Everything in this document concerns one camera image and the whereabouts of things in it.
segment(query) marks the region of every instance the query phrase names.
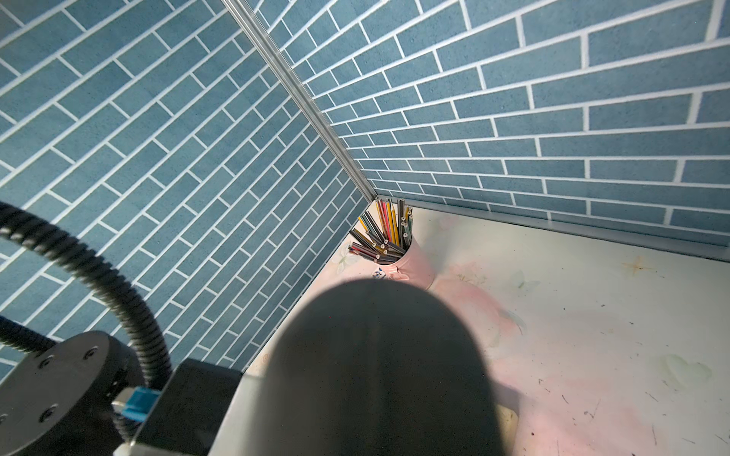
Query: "pink pencil cup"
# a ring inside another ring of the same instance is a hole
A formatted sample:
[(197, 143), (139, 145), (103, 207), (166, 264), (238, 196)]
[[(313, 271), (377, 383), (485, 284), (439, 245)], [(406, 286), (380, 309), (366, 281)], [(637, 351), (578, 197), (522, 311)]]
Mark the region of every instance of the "pink pencil cup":
[(429, 259), (418, 243), (413, 239), (403, 258), (393, 264), (380, 267), (391, 280), (410, 283), (424, 290), (431, 286), (436, 278), (436, 271), (431, 267)]

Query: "black flexible cable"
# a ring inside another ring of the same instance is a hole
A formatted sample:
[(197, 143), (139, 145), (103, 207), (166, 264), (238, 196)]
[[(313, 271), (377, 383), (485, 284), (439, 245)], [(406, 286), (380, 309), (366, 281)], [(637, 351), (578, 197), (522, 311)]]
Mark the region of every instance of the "black flexible cable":
[(2, 202), (0, 236), (45, 256), (89, 286), (129, 335), (146, 385), (162, 390), (172, 374), (165, 339), (145, 300), (119, 271), (66, 231)]
[(48, 337), (0, 315), (0, 344), (23, 353), (44, 352), (55, 345)]
[(139, 428), (138, 422), (125, 418), (115, 412), (112, 412), (112, 422), (124, 441), (131, 441), (134, 434), (137, 432), (137, 428)]

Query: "brick pattern wall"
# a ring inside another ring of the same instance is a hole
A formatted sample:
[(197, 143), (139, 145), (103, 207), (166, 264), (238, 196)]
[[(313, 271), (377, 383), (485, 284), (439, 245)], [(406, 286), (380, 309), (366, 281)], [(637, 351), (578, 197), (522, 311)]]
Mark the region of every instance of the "brick pattern wall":
[(248, 1), (379, 194), (728, 245), (730, 1)]
[[(246, 368), (367, 205), (218, 0), (2, 0), (0, 85), (0, 200), (132, 279), (176, 363)], [(65, 271), (0, 261), (5, 317), (128, 340)]]

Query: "desk surface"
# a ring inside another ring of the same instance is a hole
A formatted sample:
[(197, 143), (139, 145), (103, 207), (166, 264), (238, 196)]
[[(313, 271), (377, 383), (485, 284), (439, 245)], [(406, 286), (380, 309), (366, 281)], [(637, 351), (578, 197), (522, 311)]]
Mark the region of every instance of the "desk surface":
[[(514, 455), (730, 454), (730, 263), (425, 209), (413, 230), (438, 271), (429, 291), (514, 393)], [(372, 274), (349, 242), (282, 328)], [(264, 374), (279, 333), (247, 374)]]

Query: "blue connector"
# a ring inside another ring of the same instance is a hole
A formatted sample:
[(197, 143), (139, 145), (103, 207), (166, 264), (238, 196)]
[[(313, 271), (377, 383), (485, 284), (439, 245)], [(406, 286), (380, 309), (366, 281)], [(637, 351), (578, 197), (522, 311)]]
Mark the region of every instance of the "blue connector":
[(145, 387), (124, 388), (112, 405), (114, 410), (123, 417), (144, 422), (159, 397), (160, 391), (157, 390)]

